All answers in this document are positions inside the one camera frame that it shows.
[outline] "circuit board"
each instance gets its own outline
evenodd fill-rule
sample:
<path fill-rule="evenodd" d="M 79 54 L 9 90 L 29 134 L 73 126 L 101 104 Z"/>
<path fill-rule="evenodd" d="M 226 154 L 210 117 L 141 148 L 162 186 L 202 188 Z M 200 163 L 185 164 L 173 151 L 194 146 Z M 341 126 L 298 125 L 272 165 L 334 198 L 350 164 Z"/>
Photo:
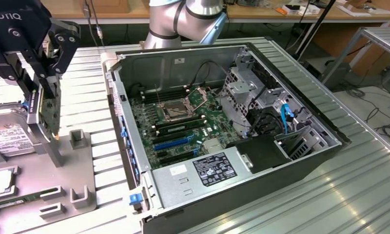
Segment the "circuit board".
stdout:
<path fill-rule="evenodd" d="M 240 139 L 236 129 L 230 125 L 229 119 L 222 110 L 220 110 L 218 103 L 210 92 L 206 92 L 206 101 L 200 92 L 194 91 L 189 95 L 190 108 L 196 108 L 204 101 L 205 103 L 193 111 L 192 115 L 204 115 L 202 123 L 205 126 L 182 131 L 181 133 L 189 137 L 189 142 L 166 149 L 154 150 L 153 140 L 157 139 L 153 131 L 154 124 L 170 123 L 169 118 L 180 116 L 192 116 L 181 107 L 184 98 L 169 100 L 161 103 L 144 104 L 137 98 L 130 99 L 132 111 L 140 130 L 140 137 L 145 147 L 145 152 L 153 169 L 161 168 L 166 165 L 174 164 L 181 160 L 172 160 L 168 163 L 162 162 L 162 158 L 181 155 L 186 152 L 194 152 L 190 158 L 209 154 L 202 146 L 206 140 L 217 139 L 225 148 L 226 144 Z M 168 154 L 165 157 L 158 157 L 160 154 Z"/>

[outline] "black pole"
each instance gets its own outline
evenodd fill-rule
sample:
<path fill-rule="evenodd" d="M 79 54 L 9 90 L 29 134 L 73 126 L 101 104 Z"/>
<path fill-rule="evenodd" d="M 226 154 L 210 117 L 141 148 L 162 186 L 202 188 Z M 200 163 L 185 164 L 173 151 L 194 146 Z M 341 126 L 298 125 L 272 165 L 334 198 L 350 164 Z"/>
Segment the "black pole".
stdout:
<path fill-rule="evenodd" d="M 302 43 L 302 46 L 301 46 L 300 49 L 298 49 L 298 52 L 292 56 L 294 59 L 298 59 L 298 58 L 300 58 L 300 55 L 301 55 L 302 51 L 304 51 L 305 48 L 306 48 L 308 42 L 310 41 L 310 39 L 312 39 L 314 33 L 317 32 L 317 30 L 318 30 L 318 28 L 320 28 L 320 25 L 321 25 L 321 23 L 322 23 L 322 20 L 325 19 L 325 16 L 326 16 L 328 12 L 330 11 L 332 6 L 333 6 L 334 3 L 336 3 L 336 0 L 330 0 L 330 3 L 328 3 L 328 6 L 326 6 L 326 8 L 325 8 L 325 10 L 324 10 L 324 12 L 322 12 L 322 14 L 321 14 L 321 17 L 320 17 L 317 23 L 314 24 L 314 27 L 313 27 L 313 29 L 312 29 L 312 31 L 310 31 L 308 37 L 306 37 L 305 40 L 304 40 L 304 43 Z"/>

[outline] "warning label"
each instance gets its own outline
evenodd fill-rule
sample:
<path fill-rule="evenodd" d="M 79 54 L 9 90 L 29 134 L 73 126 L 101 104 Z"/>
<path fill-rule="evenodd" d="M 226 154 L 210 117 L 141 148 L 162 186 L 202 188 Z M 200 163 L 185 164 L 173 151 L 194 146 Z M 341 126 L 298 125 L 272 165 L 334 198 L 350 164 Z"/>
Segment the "warning label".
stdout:
<path fill-rule="evenodd" d="M 193 161 L 193 164 L 202 184 L 206 187 L 237 176 L 225 153 Z"/>
<path fill-rule="evenodd" d="M 0 130 L 0 152 L 3 154 L 29 148 L 33 148 L 33 144 L 23 128 Z"/>

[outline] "motherboard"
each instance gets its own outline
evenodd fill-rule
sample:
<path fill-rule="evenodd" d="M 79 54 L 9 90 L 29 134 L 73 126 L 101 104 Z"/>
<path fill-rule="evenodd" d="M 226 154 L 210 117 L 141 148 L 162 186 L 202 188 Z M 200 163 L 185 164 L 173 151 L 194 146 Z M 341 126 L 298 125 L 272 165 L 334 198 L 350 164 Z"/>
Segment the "motherboard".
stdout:
<path fill-rule="evenodd" d="M 222 150 L 240 139 L 210 89 L 193 87 L 182 98 L 156 100 L 130 99 L 153 169 Z"/>

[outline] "metal slotted table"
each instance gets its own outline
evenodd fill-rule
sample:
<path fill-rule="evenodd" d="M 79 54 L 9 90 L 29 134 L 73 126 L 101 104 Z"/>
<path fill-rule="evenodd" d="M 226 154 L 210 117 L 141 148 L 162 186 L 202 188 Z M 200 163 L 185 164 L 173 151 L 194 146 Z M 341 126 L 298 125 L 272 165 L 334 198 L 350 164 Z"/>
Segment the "metal slotted table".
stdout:
<path fill-rule="evenodd" d="M 341 62 L 344 61 L 348 53 L 354 48 L 356 43 L 360 41 L 362 37 L 368 38 L 372 43 L 365 48 L 362 48 L 358 54 L 356 55 L 353 61 L 350 62 L 352 67 L 356 65 L 361 57 L 365 55 L 366 51 L 369 50 L 373 44 L 377 44 L 390 53 L 390 28 L 384 28 L 384 27 L 360 28 L 350 40 L 350 43 L 345 47 L 345 50 L 342 51 L 340 57 L 336 59 L 334 65 L 332 66 L 330 70 L 325 71 L 325 74 L 324 74 L 325 77 L 324 77 L 322 83 L 326 83 L 328 80 L 330 79 L 330 76 L 333 75 Z M 390 79 L 390 74 L 384 79 L 385 82 L 388 82 L 389 79 Z"/>
<path fill-rule="evenodd" d="M 353 143 L 304 180 L 184 233 L 390 233 L 390 145 L 273 41 L 222 39 L 216 44 L 240 42 L 256 45 Z M 105 50 L 138 49 L 138 45 L 129 45 Z M 128 185 L 108 110 L 100 51 L 79 50 L 64 75 L 61 109 L 61 132 L 83 128 L 92 133 L 99 208 L 32 233 L 140 232 L 138 217 L 121 201 Z"/>

